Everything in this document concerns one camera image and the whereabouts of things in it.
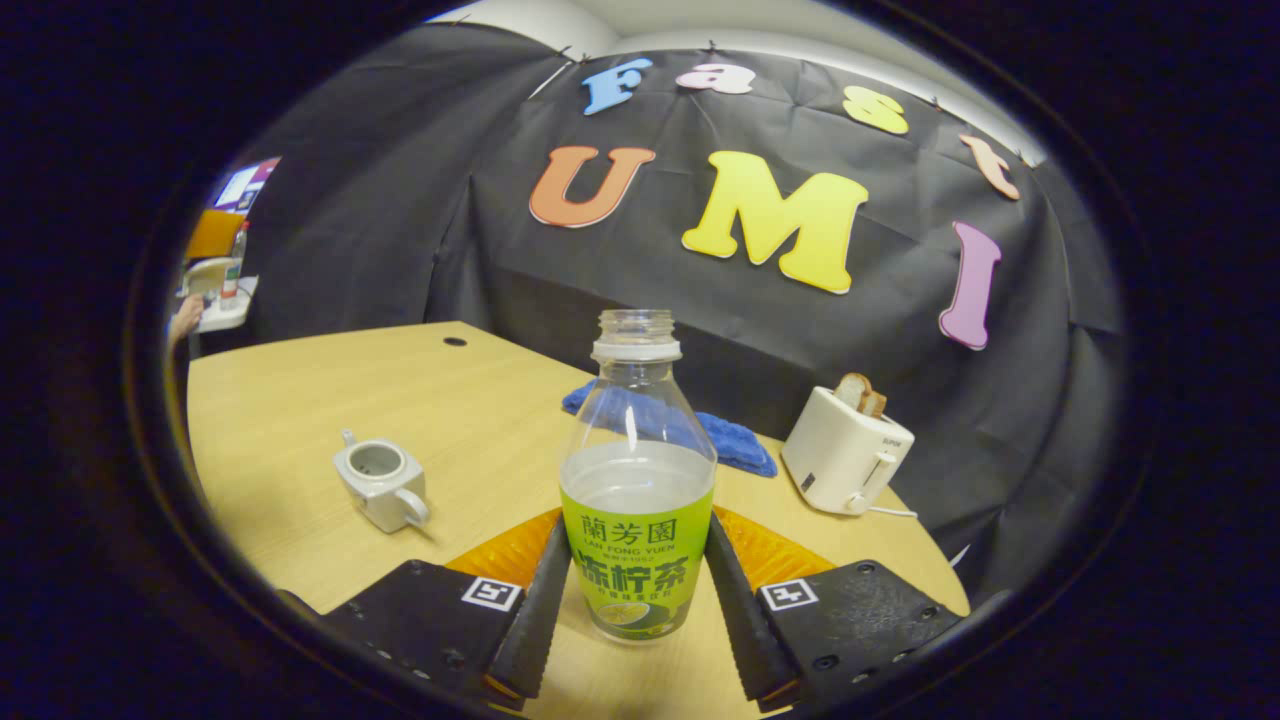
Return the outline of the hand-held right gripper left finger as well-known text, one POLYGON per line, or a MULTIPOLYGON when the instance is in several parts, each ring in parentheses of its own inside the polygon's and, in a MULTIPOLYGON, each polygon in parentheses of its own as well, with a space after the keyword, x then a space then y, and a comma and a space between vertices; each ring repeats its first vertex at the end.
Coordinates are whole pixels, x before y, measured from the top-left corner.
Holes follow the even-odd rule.
POLYGON ((552 509, 447 564, 407 560, 317 620, 417 682, 518 712, 540 693, 568 569, 552 509))

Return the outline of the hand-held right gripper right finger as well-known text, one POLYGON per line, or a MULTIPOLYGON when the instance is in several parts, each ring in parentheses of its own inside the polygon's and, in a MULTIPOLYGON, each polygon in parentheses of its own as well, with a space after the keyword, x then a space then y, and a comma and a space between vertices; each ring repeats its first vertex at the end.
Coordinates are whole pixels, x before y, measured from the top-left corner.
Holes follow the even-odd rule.
POLYGON ((764 712, 858 702, 960 620, 882 562, 835 565, 719 506, 705 559, 744 693, 764 712))

